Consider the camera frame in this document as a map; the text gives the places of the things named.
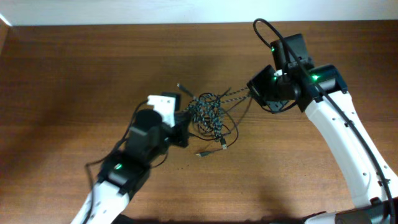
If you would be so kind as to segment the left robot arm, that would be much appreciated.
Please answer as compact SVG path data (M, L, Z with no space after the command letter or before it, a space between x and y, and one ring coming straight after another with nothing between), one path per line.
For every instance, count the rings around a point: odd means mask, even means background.
M91 192L72 223L135 223L122 214L141 189L154 167L151 163L168 154L170 146L188 146L191 115L174 113L175 126L162 120L151 109L135 114L129 136L118 141L109 155L96 161L101 164L97 181L89 176Z

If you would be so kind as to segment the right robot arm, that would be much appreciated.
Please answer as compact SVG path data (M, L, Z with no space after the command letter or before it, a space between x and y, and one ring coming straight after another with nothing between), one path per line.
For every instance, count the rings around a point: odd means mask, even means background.
M364 128L348 87L334 65L315 67L302 34L269 43L275 65L247 84L267 112L294 106L315 125L337 162L354 208L320 212L301 223L397 223L397 175Z

